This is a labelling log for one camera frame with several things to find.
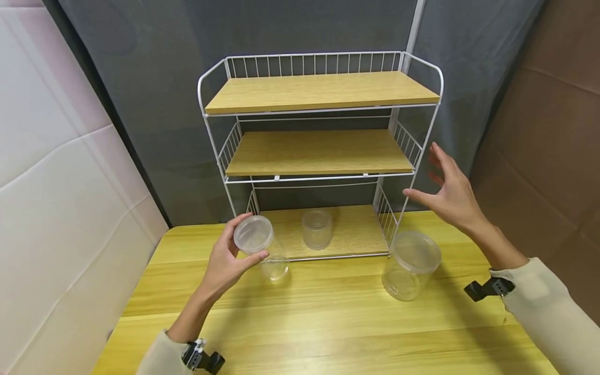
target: sleeve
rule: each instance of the sleeve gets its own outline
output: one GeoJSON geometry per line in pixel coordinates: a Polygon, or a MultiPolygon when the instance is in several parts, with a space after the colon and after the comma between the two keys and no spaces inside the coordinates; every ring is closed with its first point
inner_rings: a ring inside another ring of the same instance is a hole
{"type": "Polygon", "coordinates": [[[146,352],[136,374],[190,375],[192,371],[181,360],[181,355],[186,349],[187,344],[174,342],[167,336],[166,330],[163,330],[146,352]]]}
{"type": "Polygon", "coordinates": [[[593,374],[600,369],[600,328],[541,260],[532,258],[517,269],[490,273],[515,284],[502,298],[506,310],[560,374],[593,374]]]}

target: clear plastic container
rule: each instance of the clear plastic container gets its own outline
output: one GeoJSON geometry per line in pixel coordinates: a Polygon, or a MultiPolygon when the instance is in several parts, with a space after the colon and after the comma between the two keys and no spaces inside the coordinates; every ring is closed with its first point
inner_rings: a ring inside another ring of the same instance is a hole
{"type": "Polygon", "coordinates": [[[381,277],[383,287],[395,299],[412,301],[441,261],[439,247],[428,236],[421,232],[398,233],[381,277]]]}
{"type": "Polygon", "coordinates": [[[258,253],[273,242],[273,225],[264,216],[254,215],[242,221],[233,233],[233,241],[245,254],[258,253]]]}
{"type": "Polygon", "coordinates": [[[265,249],[269,251],[269,256],[260,263],[261,272],[269,280],[277,281],[287,274],[290,260],[266,217],[254,215],[246,218],[235,229],[233,241],[240,251],[248,255],[265,249]]]}
{"type": "Polygon", "coordinates": [[[324,209],[309,209],[302,215],[302,238],[306,246],[322,250],[331,242],[331,215],[324,209]]]}

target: white metal wire rack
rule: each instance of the white metal wire rack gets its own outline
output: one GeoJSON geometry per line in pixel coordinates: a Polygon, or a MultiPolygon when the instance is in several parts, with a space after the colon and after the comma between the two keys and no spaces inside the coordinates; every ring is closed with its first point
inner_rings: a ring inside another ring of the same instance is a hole
{"type": "Polygon", "coordinates": [[[403,208],[396,217],[391,205],[383,191],[383,181],[385,177],[392,176],[413,176],[410,187],[414,184],[416,174],[421,165],[424,156],[425,147],[428,143],[431,129],[435,122],[437,111],[439,109],[444,90],[443,74],[439,67],[420,59],[411,53],[400,51],[378,51],[378,52],[345,52],[345,53],[300,53],[300,54],[282,54],[282,55],[248,55],[248,56],[231,56],[227,57],[205,74],[203,74],[197,86],[198,102],[204,118],[206,130],[211,142],[211,146],[217,161],[217,166],[227,197],[229,199],[233,214],[236,215],[236,209],[233,204],[228,185],[231,184],[249,184],[251,193],[248,200],[246,211],[260,213],[259,202],[256,196],[256,190],[259,189],[275,189],[275,188],[305,188],[305,187],[330,187],[330,186],[347,186],[359,184],[377,184],[376,192],[373,197],[373,207],[379,219],[379,224],[382,228],[383,237],[388,246],[390,246],[392,238],[398,230],[401,218],[406,209],[408,198],[405,199],[403,208]],[[305,76],[305,75],[320,75],[320,74],[349,74],[349,73],[372,73],[376,71],[402,71],[408,74],[410,63],[416,61],[428,68],[433,69],[439,77],[439,100],[436,103],[427,104],[405,104],[405,105],[390,105],[390,106],[364,106],[353,108],[334,108],[334,109],[310,109],[310,110],[285,110],[276,112],[252,112],[252,113],[227,113],[210,115],[206,112],[205,106],[208,103],[206,98],[202,97],[203,83],[206,78],[216,71],[221,70],[226,76],[226,79],[232,78],[251,78],[251,77],[275,77],[275,76],[305,76]],[[407,107],[432,107],[433,115],[427,129],[424,139],[419,142],[410,134],[410,132],[398,120],[398,109],[407,107]],[[346,111],[362,111],[362,110],[382,110],[389,109],[389,115],[377,116],[336,116],[336,117],[320,117],[314,116],[315,113],[326,112],[346,112],[346,111]],[[285,115],[297,115],[294,118],[288,118],[285,115]],[[231,127],[228,136],[220,147],[217,147],[211,131],[210,118],[230,116],[235,119],[234,125],[231,127]],[[388,118],[388,130],[392,134],[394,140],[398,143],[400,149],[407,157],[412,170],[404,173],[360,173],[352,175],[317,175],[317,176],[246,176],[246,177],[231,177],[227,176],[226,170],[232,161],[235,152],[238,150],[239,144],[243,137],[241,124],[254,121],[298,121],[298,120],[324,120],[324,119],[367,119],[367,118],[388,118]],[[320,185],[319,182],[328,180],[340,180],[345,182],[338,185],[320,185]],[[305,182],[314,181],[312,185],[289,185],[281,184],[282,182],[305,182]]]}

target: yellow table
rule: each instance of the yellow table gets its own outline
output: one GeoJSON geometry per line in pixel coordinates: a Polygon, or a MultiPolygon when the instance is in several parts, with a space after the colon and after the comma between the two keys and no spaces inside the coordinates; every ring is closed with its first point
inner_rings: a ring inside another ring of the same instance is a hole
{"type": "MultiPolygon", "coordinates": [[[[94,374],[133,374],[202,279],[223,224],[170,230],[137,285],[94,374]]],[[[498,298],[462,291],[489,277],[476,245],[431,212],[404,216],[442,249],[413,302],[381,286],[385,257],[291,263],[281,284],[251,269],[214,306],[201,336],[220,374],[556,374],[498,298]]]]}

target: brown cardboard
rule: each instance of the brown cardboard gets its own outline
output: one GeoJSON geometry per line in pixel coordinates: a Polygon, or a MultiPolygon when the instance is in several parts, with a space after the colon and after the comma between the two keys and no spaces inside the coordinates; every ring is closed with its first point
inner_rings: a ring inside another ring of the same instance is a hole
{"type": "Polygon", "coordinates": [[[490,220],[600,323],[600,7],[548,3],[472,173],[490,220]]]}

